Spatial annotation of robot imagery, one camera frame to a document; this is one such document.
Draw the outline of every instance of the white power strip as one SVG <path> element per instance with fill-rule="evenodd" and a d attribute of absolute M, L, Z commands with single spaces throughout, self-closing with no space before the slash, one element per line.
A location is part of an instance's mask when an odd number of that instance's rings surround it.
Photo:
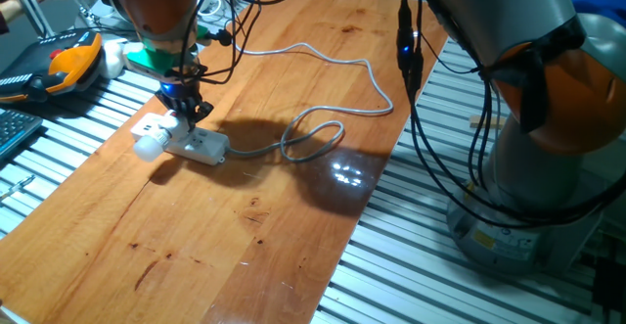
<path fill-rule="evenodd" d="M 130 132 L 137 141 L 135 153 L 140 159 L 152 162 L 167 151 L 212 166 L 225 161 L 224 155 L 230 147 L 227 136 L 197 127 L 187 132 L 185 127 L 172 127 L 171 122 L 171 116 L 147 114 L 135 124 Z M 176 134 L 179 128 L 183 129 L 182 134 Z"/>

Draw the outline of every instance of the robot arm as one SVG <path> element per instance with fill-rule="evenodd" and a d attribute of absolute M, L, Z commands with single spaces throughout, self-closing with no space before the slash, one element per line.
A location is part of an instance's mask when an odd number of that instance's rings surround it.
<path fill-rule="evenodd" d="M 197 0 L 118 2 L 133 22 L 145 46 L 143 50 L 128 55 L 129 63 L 135 70 L 160 81 L 161 88 L 156 96 L 168 109 L 183 117 L 190 130 L 193 129 L 213 109 L 202 100 L 200 82 L 184 79 L 202 73 L 195 53 L 198 38 L 195 14 Z"/>
<path fill-rule="evenodd" d="M 626 72 L 594 47 L 571 0 L 428 0 L 483 66 L 523 133 L 542 149 L 581 155 L 626 128 Z"/>

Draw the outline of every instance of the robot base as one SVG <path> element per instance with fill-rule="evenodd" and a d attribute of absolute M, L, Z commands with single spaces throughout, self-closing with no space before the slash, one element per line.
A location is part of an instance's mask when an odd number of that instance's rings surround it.
<path fill-rule="evenodd" d="M 603 182 L 584 174 L 568 205 L 588 200 L 602 190 Z M 489 194 L 474 190 L 480 198 L 489 200 Z M 461 189 L 455 197 L 481 216 L 506 224 L 519 224 L 493 211 L 466 195 Z M 562 273 L 577 259 L 587 240 L 602 218 L 601 212 L 562 227 L 517 230 L 495 227 L 475 219 L 454 202 L 448 205 L 448 227 L 461 251 L 475 262 L 502 273 L 527 274 L 536 271 Z"/>

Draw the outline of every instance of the wooden board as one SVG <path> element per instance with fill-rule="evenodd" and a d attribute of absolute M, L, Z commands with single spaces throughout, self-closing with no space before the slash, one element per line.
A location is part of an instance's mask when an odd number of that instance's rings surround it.
<path fill-rule="evenodd" d="M 278 154 L 217 167 L 169 155 L 145 163 L 129 130 L 144 114 L 165 112 L 152 99 L 0 241 L 0 299 L 31 323 L 308 322 L 409 114 L 395 60 L 398 6 L 289 0 L 263 9 L 248 46 L 306 41 L 331 57 L 367 58 L 393 114 L 313 114 L 296 135 L 328 119 L 347 133 L 306 164 Z M 437 50 L 447 38 L 431 13 L 425 35 Z M 245 56 L 228 85 L 202 88 L 215 111 L 201 126 L 246 151 L 276 142 L 314 105 L 384 107 L 363 67 L 305 52 Z M 229 49 L 213 45 L 201 61 L 220 69 Z M 433 65 L 425 54 L 425 73 Z M 310 152 L 333 134 L 290 152 Z"/>

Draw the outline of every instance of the gray cable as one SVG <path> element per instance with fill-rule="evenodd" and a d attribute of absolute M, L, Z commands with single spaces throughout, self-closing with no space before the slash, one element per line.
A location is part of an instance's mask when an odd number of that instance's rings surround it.
<path fill-rule="evenodd" d="M 262 148 L 262 149 L 259 149 L 259 150 L 256 150 L 256 151 L 252 151 L 252 152 L 241 152 L 241 151 L 238 151 L 238 150 L 230 148 L 228 150 L 228 153 L 231 153 L 231 154 L 234 154 L 234 155 L 238 155 L 240 157 L 251 158 L 251 157 L 258 157 L 258 156 L 261 156 L 261 155 L 265 155 L 265 154 L 273 151 L 274 149 L 280 148 L 281 154 L 283 155 L 283 158 L 285 158 L 289 162 L 295 162 L 295 163 L 310 162 L 310 161 L 313 161 L 313 160 L 321 157 L 326 152 L 328 152 L 330 149 L 332 149 L 333 146 L 335 145 L 335 142 L 337 142 L 337 140 L 339 140 L 345 134 L 345 127 L 343 126 L 343 123 L 341 123 L 340 121 L 332 120 L 332 121 L 328 121 L 328 122 L 320 124 L 319 126 L 313 128 L 313 130 L 311 130 L 309 133 L 307 133 L 306 135 L 304 135 L 302 137 L 289 139 L 289 137 L 291 136 L 291 132 L 293 131 L 293 127 L 300 120 L 304 119 L 309 114 L 314 113 L 316 111 L 332 111 L 332 112 L 337 112 L 337 113 L 344 113 L 344 114 L 358 115 L 358 116 L 383 116 L 383 115 L 387 115 L 387 114 L 390 114 L 390 113 L 393 112 L 393 103 L 391 102 L 391 99 L 389 99 L 389 97 L 382 91 L 382 89 L 380 89 L 379 85 L 376 82 L 376 79 L 374 78 L 374 71 L 372 70 L 372 65 L 366 59 L 358 59 L 358 60 L 336 60 L 336 59 L 331 59 L 331 58 L 329 58 L 328 56 L 322 54 L 321 52 L 319 52 L 318 50 L 316 50 L 314 47 L 312 47 L 311 45 L 309 45 L 307 43 L 297 43 L 297 44 L 291 45 L 290 47 L 287 47 L 287 48 L 281 49 L 281 50 L 272 50 L 272 51 L 248 51 L 248 50 L 245 50 L 244 54 L 246 54 L 246 55 L 255 55 L 255 56 L 276 55 L 276 54 L 282 54 L 282 53 L 288 52 L 289 50 L 291 50 L 293 48 L 296 48 L 296 47 L 300 47 L 300 46 L 304 46 L 304 47 L 308 48 L 309 50 L 311 50 L 313 53 L 315 53 L 320 58 L 324 59 L 327 62 L 333 63 L 333 64 L 338 64 L 338 65 L 355 65 L 355 64 L 359 64 L 359 63 L 364 63 L 367 66 L 367 68 L 368 68 L 368 72 L 370 74 L 370 79 L 372 80 L 372 84 L 374 84 L 374 88 L 382 96 L 382 98 L 387 102 L 388 108 L 381 109 L 381 110 L 360 110 L 360 109 L 349 109 L 349 108 L 333 107 L 333 106 L 315 106 L 315 107 L 312 107 L 312 108 L 309 108 L 309 109 L 303 111 L 300 115 L 298 115 L 296 118 L 294 118 L 290 122 L 290 124 L 285 129 L 285 132 L 283 133 L 283 136 L 281 137 L 280 142 L 274 143 L 274 144 L 272 144 L 270 146 L 267 146 L 265 148 Z M 237 47 L 237 50 L 239 50 L 240 52 L 242 51 L 242 49 L 239 46 Z M 320 130 L 322 130 L 324 128 L 330 127 L 330 126 L 336 126 L 336 127 L 339 128 L 339 130 L 333 136 L 333 138 L 331 138 L 331 140 L 329 140 L 328 143 L 326 143 L 324 145 L 324 147 L 319 149 L 317 152 L 311 154 L 308 157 L 304 157 L 304 158 L 293 158 L 293 157 L 290 157 L 287 154 L 287 151 L 286 151 L 286 147 L 287 146 L 290 146 L 290 145 L 297 144 L 297 143 L 300 143 L 302 141 L 305 141 L 305 140 L 311 138 L 315 133 L 319 132 Z"/>

